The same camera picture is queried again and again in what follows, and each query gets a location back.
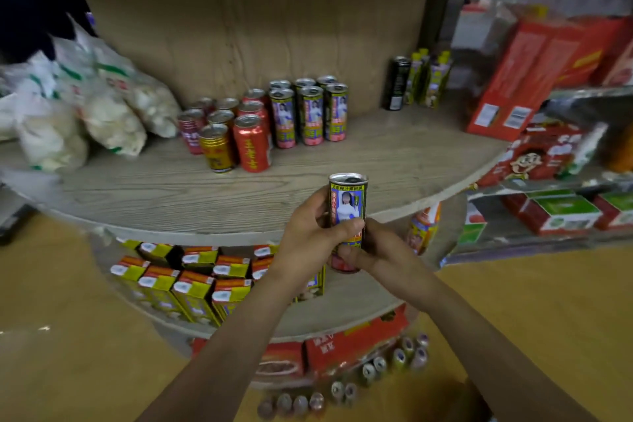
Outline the person's right hand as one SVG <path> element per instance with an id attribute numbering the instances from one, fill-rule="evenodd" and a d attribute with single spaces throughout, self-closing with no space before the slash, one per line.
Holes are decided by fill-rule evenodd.
<path id="1" fill-rule="evenodd" d="M 377 258 L 370 274 L 394 297 L 419 311 L 429 313 L 438 280 L 412 249 L 388 226 L 375 219 L 365 219 L 363 250 Z"/>

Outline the yellow portrait drink can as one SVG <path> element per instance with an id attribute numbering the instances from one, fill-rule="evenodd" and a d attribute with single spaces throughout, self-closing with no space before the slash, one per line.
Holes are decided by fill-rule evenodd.
<path id="1" fill-rule="evenodd" d="M 339 172 L 329 176 L 329 226 L 336 226 L 346 220 L 365 219 L 367 205 L 368 177 L 359 173 Z M 362 249 L 365 229 L 346 239 L 341 245 Z M 359 269 L 344 262 L 334 249 L 329 261 L 330 267 L 342 274 L 354 274 Z"/>

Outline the person's left forearm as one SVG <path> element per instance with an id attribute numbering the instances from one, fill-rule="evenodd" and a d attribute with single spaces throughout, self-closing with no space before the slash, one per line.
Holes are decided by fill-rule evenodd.
<path id="1" fill-rule="evenodd" d="M 274 330 L 315 272 L 276 260 L 135 422 L 233 422 Z"/>

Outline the person's right forearm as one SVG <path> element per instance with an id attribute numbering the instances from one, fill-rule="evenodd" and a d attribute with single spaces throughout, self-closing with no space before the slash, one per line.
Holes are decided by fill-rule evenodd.
<path id="1" fill-rule="evenodd" d="M 455 290 L 416 278 L 410 304 L 429 315 L 498 422 L 598 422 Z"/>

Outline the row of small cans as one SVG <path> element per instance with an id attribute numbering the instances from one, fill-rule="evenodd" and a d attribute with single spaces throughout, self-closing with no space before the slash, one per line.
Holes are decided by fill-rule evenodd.
<path id="1" fill-rule="evenodd" d="M 376 385 L 395 373 L 423 370 L 429 360 L 429 343 L 429 336 L 424 332 L 415 337 L 392 339 L 359 361 L 344 364 L 340 373 L 304 387 L 266 394 L 257 405 L 258 422 L 302 421 L 308 416 L 322 417 L 330 406 L 352 407 L 363 388 Z"/>

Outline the green and white packet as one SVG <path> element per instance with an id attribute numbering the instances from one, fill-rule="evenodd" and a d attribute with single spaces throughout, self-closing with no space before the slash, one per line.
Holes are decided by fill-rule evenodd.
<path id="1" fill-rule="evenodd" d="M 463 230 L 458 238 L 458 245 L 470 245 L 479 241 L 486 229 L 487 221 L 483 213 L 472 202 L 467 202 L 467 211 Z"/>

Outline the black drink can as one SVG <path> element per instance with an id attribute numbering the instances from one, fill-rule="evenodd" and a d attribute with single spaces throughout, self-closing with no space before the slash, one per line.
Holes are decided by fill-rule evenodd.
<path id="1" fill-rule="evenodd" d="M 388 66 L 382 106 L 388 111 L 399 111 L 407 90 L 411 58 L 396 56 Z"/>

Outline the group of yellow juice cartons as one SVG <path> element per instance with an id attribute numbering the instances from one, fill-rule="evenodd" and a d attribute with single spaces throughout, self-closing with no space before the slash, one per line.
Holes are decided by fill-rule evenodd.
<path id="1" fill-rule="evenodd" d="M 219 327 L 267 273 L 278 244 L 248 257 L 218 246 L 141 242 L 117 237 L 125 255 L 109 268 L 134 302 L 175 320 Z"/>

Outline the yellow-capped drink bottle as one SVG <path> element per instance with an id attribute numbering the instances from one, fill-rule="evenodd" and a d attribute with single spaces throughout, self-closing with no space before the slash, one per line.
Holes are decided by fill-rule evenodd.
<path id="1" fill-rule="evenodd" d="M 428 48 L 419 48 L 411 55 L 407 86 L 403 103 L 410 106 L 419 102 L 427 78 L 430 60 Z"/>
<path id="2" fill-rule="evenodd" d="M 423 95 L 423 105 L 427 108 L 437 108 L 442 92 L 446 87 L 451 66 L 450 50 L 442 51 L 431 63 Z"/>

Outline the red cartoon face box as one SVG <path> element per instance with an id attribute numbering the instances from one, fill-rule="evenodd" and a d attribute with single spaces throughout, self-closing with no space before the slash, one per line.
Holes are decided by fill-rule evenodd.
<path id="1" fill-rule="evenodd" d="M 509 180 L 552 179 L 571 159 L 582 135 L 580 127 L 559 119 L 530 122 L 475 186 L 495 186 Z"/>

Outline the red box with green lid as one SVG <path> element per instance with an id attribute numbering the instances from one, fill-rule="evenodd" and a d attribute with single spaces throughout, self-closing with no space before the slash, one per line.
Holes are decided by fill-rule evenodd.
<path id="1" fill-rule="evenodd" d="M 601 215 L 594 228 L 601 231 L 633 228 L 633 192 L 606 192 L 592 199 Z"/>
<path id="2" fill-rule="evenodd" d="M 502 195 L 501 202 L 539 236 L 583 234 L 603 215 L 595 204 L 569 189 Z"/>

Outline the round wooden shelf unit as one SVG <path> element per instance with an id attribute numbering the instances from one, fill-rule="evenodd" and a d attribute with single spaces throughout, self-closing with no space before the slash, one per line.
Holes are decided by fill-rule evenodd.
<path id="1" fill-rule="evenodd" d="M 0 394 L 131 387 L 133 364 L 158 354 L 141 334 L 147 323 L 105 295 L 78 227 L 160 242 L 262 242 L 337 171 L 368 175 L 367 213 L 389 221 L 466 188 L 504 151 L 502 141 L 465 133 L 462 96 L 435 110 L 379 108 L 388 59 L 411 54 L 431 0 L 88 2 L 98 33 L 184 103 L 332 74 L 351 92 L 349 134 L 274 150 L 272 169 L 259 174 L 213 174 L 179 139 L 153 139 L 132 158 L 97 149 L 60 175 L 27 169 L 16 147 L 0 150 L 0 176 L 50 217 L 0 255 L 0 322 L 30 323 L 0 340 Z"/>

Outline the large red carton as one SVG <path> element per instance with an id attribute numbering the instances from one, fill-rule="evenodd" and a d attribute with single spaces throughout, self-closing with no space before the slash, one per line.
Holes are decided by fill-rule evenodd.
<path id="1" fill-rule="evenodd" d="M 571 20 L 520 17 L 465 131 L 516 140 L 580 47 L 586 29 Z"/>

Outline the white snack bag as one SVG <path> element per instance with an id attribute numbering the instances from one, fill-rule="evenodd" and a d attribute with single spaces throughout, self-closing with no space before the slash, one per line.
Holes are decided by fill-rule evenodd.
<path id="1" fill-rule="evenodd" d="M 82 81 L 80 117 L 91 137 L 117 155 L 138 156 L 147 141 L 146 130 L 130 106 L 98 76 Z"/>
<path id="2" fill-rule="evenodd" d="M 88 52 L 92 66 L 136 113 L 150 133 L 175 138 L 181 106 L 167 85 L 138 69 L 105 41 L 73 22 L 76 41 Z"/>
<path id="3" fill-rule="evenodd" d="M 28 165 L 44 172 L 84 166 L 89 143 L 59 64 L 39 50 L 25 63 L 7 66 L 4 73 L 13 128 Z"/>

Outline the metal shelf rack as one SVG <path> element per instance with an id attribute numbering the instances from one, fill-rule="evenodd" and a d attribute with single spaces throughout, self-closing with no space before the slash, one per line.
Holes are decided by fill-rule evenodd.
<path id="1" fill-rule="evenodd" d="M 501 2 L 537 2 L 563 10 L 566 15 L 633 15 L 633 0 L 496 0 Z M 594 249 L 602 245 L 633 242 L 633 228 L 618 228 L 601 232 L 590 228 L 585 234 L 554 234 L 538 236 L 510 210 L 502 206 L 502 197 L 573 189 L 581 195 L 593 196 L 606 190 L 632 190 L 633 172 L 616 174 L 603 167 L 608 145 L 613 143 L 624 127 L 633 121 L 633 86 L 603 88 L 589 82 L 570 88 L 554 89 L 542 104 L 548 116 L 560 116 L 576 122 L 584 129 L 592 129 L 601 121 L 609 125 L 597 152 L 590 162 L 576 174 L 563 179 L 524 182 L 503 181 L 490 188 L 469 189 L 465 196 L 449 199 L 449 208 L 458 215 L 465 214 L 462 205 L 474 203 L 487 217 L 488 226 L 478 242 L 455 244 L 445 258 L 431 255 L 432 263 L 443 268 L 452 264 L 533 256 L 568 250 Z"/>

